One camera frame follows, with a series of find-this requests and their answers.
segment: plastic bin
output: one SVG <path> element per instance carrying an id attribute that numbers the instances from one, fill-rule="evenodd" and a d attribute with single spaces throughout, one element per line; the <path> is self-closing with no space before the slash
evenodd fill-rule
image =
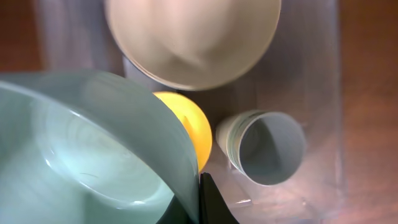
<path id="1" fill-rule="evenodd" d="M 241 175 L 214 143 L 209 172 L 241 223 L 319 223 L 344 199 L 341 148 L 340 48 L 336 0 L 283 0 L 274 40 L 248 74 L 229 85 L 182 93 L 214 128 L 234 113 L 283 111 L 303 126 L 308 149 L 298 172 L 270 187 Z M 123 57 L 104 17 L 103 0 L 38 0 L 43 60 L 49 70 L 97 68 L 170 90 Z"/>

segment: black object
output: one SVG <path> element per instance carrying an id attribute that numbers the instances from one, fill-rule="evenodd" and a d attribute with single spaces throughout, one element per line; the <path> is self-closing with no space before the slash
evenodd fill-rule
<path id="1" fill-rule="evenodd" d="M 200 174 L 200 223 L 239 224 L 226 206 L 213 178 L 208 173 Z"/>
<path id="2" fill-rule="evenodd" d="M 239 224 L 232 216 L 213 178 L 208 173 L 200 174 L 199 187 L 200 224 Z M 173 198 L 157 224 L 192 224 L 177 198 Z"/>

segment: bowl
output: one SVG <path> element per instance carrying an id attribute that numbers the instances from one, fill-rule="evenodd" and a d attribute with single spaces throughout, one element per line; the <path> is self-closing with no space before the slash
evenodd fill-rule
<path id="1" fill-rule="evenodd" d="M 0 155 L 0 223 L 156 223 L 174 197 L 198 222 L 188 133 L 117 75 L 0 75 Z"/>
<path id="2" fill-rule="evenodd" d="M 274 36 L 280 0 L 106 1 L 123 54 L 154 80 L 207 90 L 248 72 Z"/>
<path id="3" fill-rule="evenodd" d="M 204 112 L 192 100 L 173 92 L 159 91 L 154 95 L 162 100 L 184 125 L 197 154 L 198 170 L 205 167 L 210 157 L 213 136 Z"/>

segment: wooden table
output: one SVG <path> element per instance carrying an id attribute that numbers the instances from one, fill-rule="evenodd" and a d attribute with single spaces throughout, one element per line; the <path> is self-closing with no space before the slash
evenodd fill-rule
<path id="1" fill-rule="evenodd" d="M 398 1 L 340 4 L 347 201 L 332 223 L 398 223 Z M 1 1 L 0 28 L 0 71 L 40 70 L 30 0 Z"/>

